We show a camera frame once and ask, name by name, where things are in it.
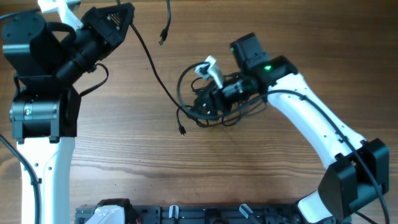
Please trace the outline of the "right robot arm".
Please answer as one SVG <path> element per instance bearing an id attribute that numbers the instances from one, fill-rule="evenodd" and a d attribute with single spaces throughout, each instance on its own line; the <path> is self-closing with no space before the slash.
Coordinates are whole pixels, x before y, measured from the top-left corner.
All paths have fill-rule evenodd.
<path id="1" fill-rule="evenodd" d="M 325 174 L 318 188 L 298 201 L 308 223 L 344 220 L 374 200 L 384 203 L 389 190 L 389 149 L 380 140 L 366 140 L 347 126 L 310 89 L 298 68 L 285 56 L 270 58 L 253 33 L 230 44 L 239 72 L 222 74 L 216 59 L 195 65 L 209 85 L 188 112 L 195 119 L 218 120 L 254 100 L 278 109 L 318 154 Z"/>

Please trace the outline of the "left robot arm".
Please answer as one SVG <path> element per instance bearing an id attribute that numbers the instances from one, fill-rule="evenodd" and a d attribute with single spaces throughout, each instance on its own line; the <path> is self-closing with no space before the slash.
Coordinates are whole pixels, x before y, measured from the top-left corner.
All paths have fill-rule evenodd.
<path id="1" fill-rule="evenodd" d="M 70 168 L 83 93 L 75 82 L 124 41 L 134 6 L 92 7 L 81 24 L 48 22 L 32 11 L 2 29 L 15 69 L 10 120 L 21 163 L 23 223 L 70 222 Z"/>

